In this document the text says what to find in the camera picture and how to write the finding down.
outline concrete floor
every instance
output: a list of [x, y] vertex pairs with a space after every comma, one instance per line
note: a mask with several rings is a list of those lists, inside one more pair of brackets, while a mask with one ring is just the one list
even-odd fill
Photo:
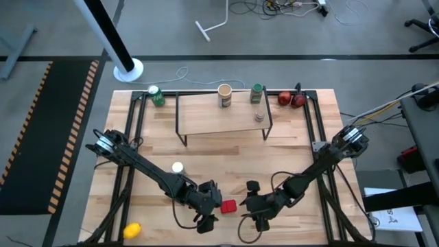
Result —
[[[118, 0], [103, 2], [113, 16]], [[221, 22], [224, 19], [223, 1], [127, 0], [117, 29], [133, 56], [407, 54], [411, 45], [431, 38], [416, 27], [403, 27], [407, 19], [428, 19], [420, 0], [364, 2], [369, 7], [367, 13], [357, 6], [364, 23], [351, 27], [340, 25], [331, 11], [325, 19], [311, 12], [304, 18], [278, 16], [270, 21], [262, 21], [253, 14], [230, 14], [229, 24], [209, 32], [212, 41], [207, 43], [194, 21], [198, 20], [204, 27]], [[340, 18], [355, 20], [355, 16], [346, 9], [344, 0], [332, 0], [332, 3]], [[3, 28], [19, 34], [25, 24], [31, 22], [37, 24], [40, 31], [27, 46], [26, 56], [98, 56], [102, 53], [98, 39], [71, 1], [0, 0], [0, 25]], [[419, 53], [436, 54], [438, 51], [439, 45]], [[0, 56], [4, 55], [7, 51], [0, 47]], [[437, 60], [144, 62], [145, 72], [139, 82], [175, 78], [176, 70], [181, 67], [189, 68], [189, 79], [201, 82], [240, 79], [247, 85], [262, 83], [269, 89], [291, 88], [301, 82], [308, 89], [335, 89], [340, 110], [356, 115], [395, 98], [415, 83], [435, 82], [439, 77], [437, 64]], [[19, 62], [11, 79], [0, 83], [0, 160], [6, 161], [10, 155], [46, 65], [46, 62]], [[103, 128], [113, 90], [147, 88], [146, 85], [116, 81], [112, 76], [113, 68], [112, 62], [105, 64], [84, 144], [94, 142], [92, 129]], [[161, 86], [164, 89], [216, 87], [187, 82]], [[403, 120], [395, 122], [404, 124]], [[366, 134], [371, 145], [358, 159], [358, 171], [398, 169], [396, 156], [414, 144], [409, 130], [405, 128], [374, 125], [367, 129]], [[95, 155], [85, 148], [81, 149], [54, 246], [74, 244], [78, 239], [95, 161]], [[423, 174], [409, 178], [411, 183], [424, 179]], [[44, 215], [1, 216], [0, 246], [19, 246], [9, 242], [5, 236], [39, 246], [48, 221], [49, 218]], [[416, 240], [405, 241], [407, 236], [404, 234], [392, 236], [392, 239], [402, 241], [389, 240], [390, 243], [403, 242], [408, 246], [416, 243]]]

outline chair leg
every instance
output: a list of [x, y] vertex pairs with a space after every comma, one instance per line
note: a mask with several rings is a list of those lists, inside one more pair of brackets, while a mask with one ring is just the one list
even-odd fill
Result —
[[423, 23], [422, 21], [418, 21], [418, 20], [416, 20], [416, 19], [412, 19], [412, 20], [406, 21], [406, 22], [404, 23], [404, 26], [409, 27], [409, 26], [411, 26], [412, 24], [414, 24], [416, 27], [419, 27], [419, 28], [421, 28], [422, 30], [424, 30], [424, 31], [426, 31], [426, 32], [431, 33], [431, 32], [430, 32], [430, 28], [428, 27], [428, 24]]
[[432, 45], [432, 44], [436, 44], [437, 42], [439, 42], [439, 38], [434, 37], [431, 40], [425, 41], [422, 44], [414, 45], [414, 46], [410, 47], [409, 51], [410, 52], [415, 52], [415, 51], [417, 51], [417, 50], [419, 50], [421, 48], [427, 47], [427, 46]]

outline white stand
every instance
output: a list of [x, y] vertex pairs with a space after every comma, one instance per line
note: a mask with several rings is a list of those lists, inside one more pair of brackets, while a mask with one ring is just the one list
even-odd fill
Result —
[[134, 62], [134, 68], [130, 72], [124, 73], [120, 71], [117, 66], [112, 71], [112, 74], [115, 76], [115, 78], [120, 82], [133, 82], [142, 75], [143, 73], [143, 63], [136, 58], [133, 58], [132, 61]]
[[203, 36], [206, 38], [207, 42], [210, 42], [211, 38], [209, 38], [209, 36], [207, 35], [207, 31], [211, 31], [217, 27], [221, 27], [221, 26], [225, 25], [227, 23], [227, 20], [228, 20], [228, 0], [226, 0], [226, 20], [223, 23], [218, 24], [218, 25], [213, 26], [213, 27], [210, 27], [208, 29], [203, 29], [203, 27], [200, 25], [200, 23], [198, 21], [196, 21], [195, 24], [197, 25], [198, 29], [201, 31]]

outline yellow lemon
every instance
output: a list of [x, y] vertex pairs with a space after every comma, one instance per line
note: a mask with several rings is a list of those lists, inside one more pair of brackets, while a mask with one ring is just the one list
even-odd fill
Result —
[[131, 223], [125, 227], [123, 230], [123, 238], [124, 239], [132, 239], [137, 237], [137, 235], [140, 233], [141, 226], [139, 223]]

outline wooden tabletop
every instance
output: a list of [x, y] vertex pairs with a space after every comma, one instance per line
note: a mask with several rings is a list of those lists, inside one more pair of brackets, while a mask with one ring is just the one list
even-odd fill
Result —
[[[342, 129], [342, 120], [333, 90], [317, 90], [320, 110], [327, 139]], [[104, 129], [123, 131], [128, 113], [131, 91], [115, 91]], [[186, 148], [175, 133], [175, 99], [167, 98], [166, 105], [155, 108], [149, 101], [143, 120], [142, 137], [145, 142], [139, 154], [166, 171], [180, 161], [185, 165], [189, 177], [200, 184], [210, 179], [218, 183], [223, 200], [234, 199], [239, 204], [246, 197], [246, 182], [258, 180], [261, 194], [270, 192], [270, 176], [277, 171], [301, 172], [312, 164], [311, 148], [303, 109], [279, 106], [276, 97], [269, 97], [273, 116], [273, 129], [267, 141], [261, 138], [260, 130], [199, 134], [191, 137]], [[133, 121], [132, 135], [136, 118]], [[317, 123], [313, 119], [314, 130]], [[353, 164], [350, 159], [340, 163], [344, 174], [356, 196], [361, 201]], [[90, 236], [110, 208], [112, 189], [117, 167], [111, 163], [98, 167], [93, 177], [90, 195], [80, 241]], [[355, 204], [348, 187], [336, 172], [335, 179], [342, 209], [352, 223], [366, 237], [370, 236], [368, 223]], [[274, 183], [285, 177], [277, 176]], [[171, 200], [163, 194], [157, 184], [136, 171], [132, 190], [128, 223], [138, 222], [141, 234], [127, 245], [218, 245], [242, 244], [237, 236], [240, 215], [245, 206], [238, 207], [236, 213], [222, 215], [219, 209], [214, 214], [219, 218], [210, 233], [198, 234], [196, 230], [183, 230], [174, 222]], [[176, 207], [178, 219], [185, 226], [193, 226], [195, 212], [187, 207]], [[331, 211], [335, 238], [338, 238], [336, 223]], [[116, 216], [119, 225], [120, 214]], [[271, 229], [262, 234], [256, 243], [260, 245], [301, 245], [326, 244], [322, 209], [316, 182], [312, 182], [305, 197], [291, 209], [284, 208], [278, 217], [270, 220]], [[246, 220], [241, 230], [244, 239], [257, 236], [252, 220]]]
[[[259, 104], [250, 103], [250, 91], [233, 92], [232, 104], [220, 108], [216, 93], [187, 95], [178, 98], [178, 132], [181, 135], [260, 130], [270, 127], [265, 93]], [[264, 114], [263, 121], [254, 120]]]

